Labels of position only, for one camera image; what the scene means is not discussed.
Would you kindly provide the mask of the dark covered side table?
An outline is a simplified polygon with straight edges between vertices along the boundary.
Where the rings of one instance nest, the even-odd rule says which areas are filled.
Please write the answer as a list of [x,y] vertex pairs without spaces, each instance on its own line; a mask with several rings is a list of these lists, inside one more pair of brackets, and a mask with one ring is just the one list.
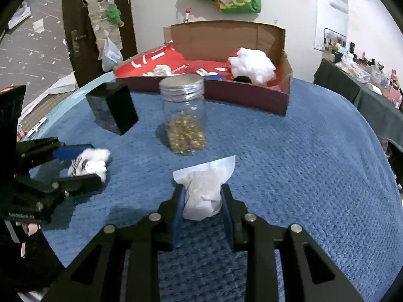
[[314,83],[345,97],[377,136],[402,149],[402,113],[386,97],[370,90],[326,59],[316,70]]

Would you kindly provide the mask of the white tissue paper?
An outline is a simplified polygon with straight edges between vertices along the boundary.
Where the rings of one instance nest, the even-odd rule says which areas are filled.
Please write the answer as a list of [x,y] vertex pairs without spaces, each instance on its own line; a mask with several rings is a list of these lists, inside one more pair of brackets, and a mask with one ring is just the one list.
[[184,219],[202,221],[220,212],[221,186],[232,176],[235,166],[236,156],[229,156],[173,172],[174,181],[186,189]]

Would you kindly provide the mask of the orange tipped stick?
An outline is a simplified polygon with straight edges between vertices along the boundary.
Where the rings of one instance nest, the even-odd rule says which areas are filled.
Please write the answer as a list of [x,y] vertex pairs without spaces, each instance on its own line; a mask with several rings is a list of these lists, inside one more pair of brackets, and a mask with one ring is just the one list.
[[191,8],[186,8],[183,23],[191,22]]

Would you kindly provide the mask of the white device on mat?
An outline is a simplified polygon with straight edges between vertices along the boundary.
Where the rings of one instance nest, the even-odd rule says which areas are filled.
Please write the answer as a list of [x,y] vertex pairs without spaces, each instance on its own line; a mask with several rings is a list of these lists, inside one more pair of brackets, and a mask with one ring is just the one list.
[[28,132],[26,137],[27,138],[31,138],[32,136],[36,135],[39,131],[39,129],[47,122],[47,117],[43,117],[41,118],[41,120],[39,120],[35,126],[33,126]]

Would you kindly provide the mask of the green plush on door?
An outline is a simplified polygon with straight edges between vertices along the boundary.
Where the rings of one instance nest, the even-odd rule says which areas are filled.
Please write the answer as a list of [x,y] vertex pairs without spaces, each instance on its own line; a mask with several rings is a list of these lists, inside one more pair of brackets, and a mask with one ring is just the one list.
[[119,27],[124,26],[124,21],[121,18],[122,13],[117,8],[115,4],[109,4],[106,11],[106,17],[111,24],[117,25]]

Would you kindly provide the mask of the plastic bag on door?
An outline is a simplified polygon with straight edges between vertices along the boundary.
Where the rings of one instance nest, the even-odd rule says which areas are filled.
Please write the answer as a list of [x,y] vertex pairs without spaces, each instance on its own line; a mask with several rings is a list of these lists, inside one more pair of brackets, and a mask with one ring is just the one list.
[[123,56],[117,46],[108,37],[102,53],[102,69],[104,72],[111,71],[117,64],[123,61]]

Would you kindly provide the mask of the calendar on left wall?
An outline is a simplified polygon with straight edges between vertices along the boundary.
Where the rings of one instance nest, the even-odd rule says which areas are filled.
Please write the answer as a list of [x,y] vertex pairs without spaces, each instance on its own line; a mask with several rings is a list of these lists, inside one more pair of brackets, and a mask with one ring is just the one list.
[[18,7],[18,10],[15,11],[12,18],[8,22],[8,29],[11,30],[15,28],[17,25],[22,23],[22,21],[29,18],[31,15],[31,8],[28,6],[27,2],[22,2]]

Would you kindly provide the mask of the small white plush piece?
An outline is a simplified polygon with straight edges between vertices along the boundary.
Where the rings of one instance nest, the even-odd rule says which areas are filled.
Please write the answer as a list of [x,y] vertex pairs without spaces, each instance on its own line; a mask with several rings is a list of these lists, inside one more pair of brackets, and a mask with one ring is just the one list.
[[172,70],[168,65],[158,64],[152,71],[143,73],[145,77],[170,77]]

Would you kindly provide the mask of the blue knitted blanket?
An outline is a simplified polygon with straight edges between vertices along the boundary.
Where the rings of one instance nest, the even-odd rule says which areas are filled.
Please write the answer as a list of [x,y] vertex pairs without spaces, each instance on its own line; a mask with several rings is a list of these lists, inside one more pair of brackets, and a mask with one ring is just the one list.
[[139,120],[122,136],[99,127],[86,101],[48,132],[111,152],[103,190],[68,198],[42,229],[63,265],[105,224],[155,212],[174,191],[175,170],[234,156],[234,198],[269,224],[300,224],[363,300],[383,298],[402,268],[402,202],[376,134],[348,100],[295,79],[283,117],[207,102],[207,145],[193,156],[170,150],[159,95],[132,100]]

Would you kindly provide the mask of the open red cardboard box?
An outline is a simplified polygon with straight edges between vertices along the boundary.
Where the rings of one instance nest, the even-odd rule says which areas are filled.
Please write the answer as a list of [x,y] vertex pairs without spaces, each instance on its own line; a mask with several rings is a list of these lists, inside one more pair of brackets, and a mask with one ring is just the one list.
[[165,43],[135,55],[113,70],[119,83],[137,92],[158,93],[162,77],[145,77],[156,65],[172,74],[185,74],[190,61],[227,62],[239,48],[266,53],[276,67],[276,79],[263,86],[231,80],[205,80],[205,98],[265,110],[284,116],[290,100],[292,68],[285,52],[286,31],[265,23],[209,20],[176,24],[164,29]]

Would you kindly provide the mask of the white mesh bath pouf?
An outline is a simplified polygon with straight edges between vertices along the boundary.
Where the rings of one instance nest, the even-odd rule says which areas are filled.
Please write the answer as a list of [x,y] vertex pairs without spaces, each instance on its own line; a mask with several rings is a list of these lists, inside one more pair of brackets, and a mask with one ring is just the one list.
[[247,77],[253,85],[263,86],[277,77],[275,65],[260,50],[239,48],[236,55],[229,57],[227,62],[234,79]]

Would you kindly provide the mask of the black patterned gift box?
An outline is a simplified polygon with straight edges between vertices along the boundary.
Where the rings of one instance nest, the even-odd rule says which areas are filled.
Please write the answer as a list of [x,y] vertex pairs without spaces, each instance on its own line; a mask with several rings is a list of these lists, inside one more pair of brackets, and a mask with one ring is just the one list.
[[86,99],[96,124],[112,133],[122,136],[139,121],[127,85],[102,83]]

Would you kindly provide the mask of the light blue mat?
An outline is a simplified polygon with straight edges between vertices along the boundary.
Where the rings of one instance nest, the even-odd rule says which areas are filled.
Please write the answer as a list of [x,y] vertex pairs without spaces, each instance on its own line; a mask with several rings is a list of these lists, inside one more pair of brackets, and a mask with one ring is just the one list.
[[[107,72],[90,81],[82,88],[78,88],[75,73],[71,72],[61,77],[45,92],[41,93],[33,102],[22,109],[18,119],[17,140],[30,140],[44,137],[49,128],[67,111],[82,101],[85,96],[102,83],[115,82],[115,75]],[[27,138],[27,132],[41,120],[47,117],[47,122],[39,129],[38,133]]]

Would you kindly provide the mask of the black fluffy pompom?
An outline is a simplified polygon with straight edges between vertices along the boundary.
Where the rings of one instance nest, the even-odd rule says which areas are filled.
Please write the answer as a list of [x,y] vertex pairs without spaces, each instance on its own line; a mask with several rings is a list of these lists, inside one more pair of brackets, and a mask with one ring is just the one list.
[[249,83],[249,84],[252,83],[251,79],[246,76],[235,77],[233,80],[240,83]]

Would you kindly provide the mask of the white black plush toy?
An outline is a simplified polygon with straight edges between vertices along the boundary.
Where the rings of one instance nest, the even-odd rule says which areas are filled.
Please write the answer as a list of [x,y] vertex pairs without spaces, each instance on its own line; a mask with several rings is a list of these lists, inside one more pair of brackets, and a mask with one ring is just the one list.
[[111,152],[107,149],[85,149],[72,160],[68,176],[97,175],[104,183],[107,180],[107,164],[110,156]]

